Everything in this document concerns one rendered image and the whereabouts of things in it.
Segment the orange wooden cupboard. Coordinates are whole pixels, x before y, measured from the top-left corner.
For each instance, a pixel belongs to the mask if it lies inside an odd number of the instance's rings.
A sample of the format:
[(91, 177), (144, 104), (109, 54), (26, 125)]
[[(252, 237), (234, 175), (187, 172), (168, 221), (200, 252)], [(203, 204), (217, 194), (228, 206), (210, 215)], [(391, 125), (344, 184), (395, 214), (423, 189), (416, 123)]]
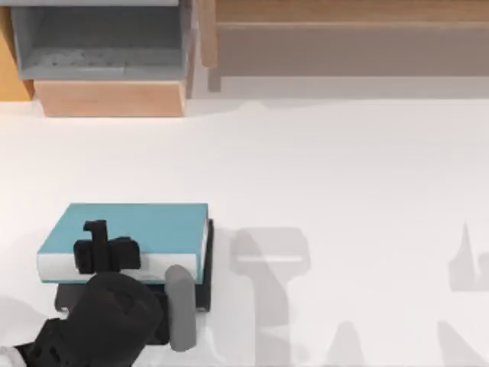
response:
[(0, 102), (27, 102), (33, 96), (33, 81), (18, 76), (10, 8), (0, 6)]

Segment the pale grey rounded box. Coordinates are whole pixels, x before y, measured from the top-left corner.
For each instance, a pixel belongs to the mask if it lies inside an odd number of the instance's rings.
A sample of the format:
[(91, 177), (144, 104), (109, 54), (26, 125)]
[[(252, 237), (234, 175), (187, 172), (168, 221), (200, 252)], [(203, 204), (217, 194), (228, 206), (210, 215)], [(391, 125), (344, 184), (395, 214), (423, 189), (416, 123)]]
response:
[(181, 265), (172, 265), (165, 273), (168, 300), (170, 345), (175, 352), (196, 346), (196, 293), (192, 275)]

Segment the wooden open shelves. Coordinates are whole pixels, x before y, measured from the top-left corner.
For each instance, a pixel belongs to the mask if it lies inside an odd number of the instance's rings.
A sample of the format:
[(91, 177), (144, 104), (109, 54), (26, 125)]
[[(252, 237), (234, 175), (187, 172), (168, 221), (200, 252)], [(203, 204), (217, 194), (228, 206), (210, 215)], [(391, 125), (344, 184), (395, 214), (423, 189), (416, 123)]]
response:
[(489, 76), (489, 0), (196, 0), (209, 88), (231, 77)]

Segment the pale wooden drawer front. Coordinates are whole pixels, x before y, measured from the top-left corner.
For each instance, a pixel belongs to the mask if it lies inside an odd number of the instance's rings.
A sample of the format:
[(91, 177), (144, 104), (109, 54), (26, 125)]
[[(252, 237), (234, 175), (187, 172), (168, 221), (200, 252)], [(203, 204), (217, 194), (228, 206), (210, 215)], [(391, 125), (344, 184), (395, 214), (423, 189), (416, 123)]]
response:
[(50, 117), (181, 117), (186, 82), (165, 80), (36, 80)]

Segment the blue book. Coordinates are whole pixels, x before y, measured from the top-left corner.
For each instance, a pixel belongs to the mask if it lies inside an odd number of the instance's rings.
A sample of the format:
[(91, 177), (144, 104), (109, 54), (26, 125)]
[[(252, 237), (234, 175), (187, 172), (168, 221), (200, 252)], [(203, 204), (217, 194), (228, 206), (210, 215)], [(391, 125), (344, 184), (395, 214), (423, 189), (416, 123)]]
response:
[(37, 273), (44, 283), (76, 284), (89, 279), (76, 268), (73, 246), (90, 240), (87, 221), (106, 222), (109, 239), (129, 237), (138, 243), (139, 269), (124, 274), (162, 284), (171, 265), (181, 265), (197, 284), (203, 282), (209, 207), (205, 203), (71, 203), (37, 252)]

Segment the black book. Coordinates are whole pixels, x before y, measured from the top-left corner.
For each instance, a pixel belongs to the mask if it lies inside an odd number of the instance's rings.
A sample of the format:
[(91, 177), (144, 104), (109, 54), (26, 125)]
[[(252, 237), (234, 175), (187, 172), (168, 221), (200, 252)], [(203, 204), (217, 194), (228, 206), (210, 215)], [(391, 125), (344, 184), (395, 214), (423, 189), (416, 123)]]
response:
[[(195, 286), (196, 310), (198, 312), (208, 313), (212, 306), (214, 229), (214, 221), (209, 219), (209, 234), (206, 242), (206, 255), (202, 270), (202, 282), (200, 284), (196, 284)], [(77, 304), (82, 292), (85, 290), (85, 287), (85, 284), (58, 284), (53, 301), (55, 310), (57, 312), (70, 311)]]

